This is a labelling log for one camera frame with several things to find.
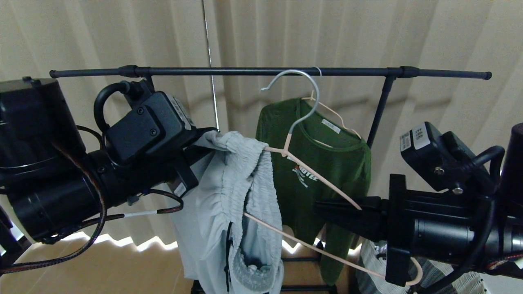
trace beige curtain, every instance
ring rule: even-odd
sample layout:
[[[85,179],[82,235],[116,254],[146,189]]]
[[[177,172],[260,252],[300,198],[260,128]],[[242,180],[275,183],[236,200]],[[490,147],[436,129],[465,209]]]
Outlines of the beige curtain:
[[[372,149],[370,194],[388,196],[390,173],[407,175],[412,189],[428,186],[404,163],[398,137],[423,121],[454,131],[476,153],[506,146],[510,127],[523,121],[523,2],[521,1],[0,1],[0,80],[47,77],[49,70],[143,66],[387,67],[492,71],[489,81],[455,78],[395,82]],[[95,128],[100,89],[123,77],[61,78],[77,124]],[[271,77],[216,76],[222,131],[254,136],[269,103],[310,94],[304,79],[285,77],[260,93]],[[318,77],[323,103],[365,138],[382,77]],[[214,126],[207,76],[155,77],[157,89],[181,99],[199,127]],[[129,107],[106,105],[109,123]],[[88,148],[96,142],[82,134]],[[151,196],[133,207],[165,206]],[[174,241],[168,216],[109,222],[115,239],[139,244],[158,235]]]

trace gray cloth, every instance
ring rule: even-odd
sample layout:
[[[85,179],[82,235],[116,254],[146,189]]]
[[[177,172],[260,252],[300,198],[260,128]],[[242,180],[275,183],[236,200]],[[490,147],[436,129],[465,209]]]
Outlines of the gray cloth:
[[[191,167],[200,183],[183,198],[184,209],[172,214],[185,277],[199,280],[206,294],[227,293],[228,261],[229,293],[279,293],[281,235],[243,216],[246,211],[282,228],[267,144],[211,131],[195,145],[216,151]]]
[[[386,260],[377,258],[379,253],[386,253],[386,243],[379,242],[374,244],[369,240],[365,240],[361,245],[361,253],[359,265],[378,273],[385,273]],[[358,280],[358,288],[361,294],[406,294],[415,293],[424,289],[439,279],[452,272],[452,267],[441,262],[431,261],[426,258],[417,258],[419,264],[422,266],[423,278],[418,285],[411,287],[400,287],[390,284],[382,278],[371,276],[367,273],[357,270],[356,278]],[[416,268],[411,264],[408,271],[409,275],[414,278],[416,276]],[[438,294],[480,294],[485,293],[481,277],[478,273],[469,272],[461,276],[461,278],[454,281]]]

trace striped fabric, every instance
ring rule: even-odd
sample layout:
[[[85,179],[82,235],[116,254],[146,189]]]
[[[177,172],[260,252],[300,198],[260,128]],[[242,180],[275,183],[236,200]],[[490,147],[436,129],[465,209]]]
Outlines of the striped fabric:
[[[379,273],[385,273],[386,260],[383,254],[386,252],[386,243],[379,242],[373,243],[369,240],[365,240],[361,246],[359,264],[367,269],[373,270]],[[397,285],[390,284],[384,279],[371,276],[362,271],[356,271],[356,278],[358,280],[358,286],[361,294],[414,294],[421,289],[424,289],[442,277],[452,272],[452,267],[448,264],[441,262],[431,261],[426,258],[417,259],[423,269],[423,279],[418,285],[411,287],[400,287]],[[416,275],[416,268],[411,265],[409,269],[409,275],[414,278]],[[439,291],[438,294],[480,294],[485,293],[483,282],[480,275],[476,272],[469,272],[461,276],[448,285],[443,290]]]

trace clothes rack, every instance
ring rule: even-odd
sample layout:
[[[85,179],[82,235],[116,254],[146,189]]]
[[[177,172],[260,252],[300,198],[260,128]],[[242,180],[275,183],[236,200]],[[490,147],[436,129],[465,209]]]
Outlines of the clothes rack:
[[[476,78],[489,80],[492,77],[491,72],[472,72],[472,71],[450,71],[450,70],[427,70],[419,69],[412,66],[400,67],[382,67],[382,68],[365,68],[365,67],[148,67],[137,65],[126,65],[117,69],[91,69],[91,70],[66,70],[49,72],[52,78],[58,77],[75,77],[75,76],[106,76],[119,75],[124,77],[142,77],[153,82],[152,76],[274,76],[285,70],[300,70],[312,76],[383,76],[385,80],[380,95],[376,113],[372,121],[367,145],[371,148],[378,131],[378,127],[385,109],[392,85],[397,78],[413,78],[418,76],[425,77],[457,77],[457,78]],[[216,111],[216,100],[214,100],[214,111]],[[318,261],[317,257],[297,257],[283,258],[286,262],[310,262]],[[328,291],[329,294],[336,294],[337,289],[334,285],[329,286],[283,286],[282,292],[286,291]],[[198,281],[195,281],[191,294],[202,293],[203,289]]]

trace shirt logo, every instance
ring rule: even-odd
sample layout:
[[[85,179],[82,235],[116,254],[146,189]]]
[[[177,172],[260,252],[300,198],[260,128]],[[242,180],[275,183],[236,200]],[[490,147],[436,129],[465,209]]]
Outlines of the shirt logo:
[[[287,159],[294,162],[294,160],[292,160],[292,158],[290,158],[288,156],[287,156]],[[292,171],[296,173],[296,175],[298,176],[298,180],[305,188],[309,187],[306,183],[307,181],[310,181],[310,180],[317,181],[318,180],[318,178],[315,175],[309,173],[309,171],[307,171],[303,166],[301,166],[299,164],[296,164],[294,166],[294,168],[292,168]]]

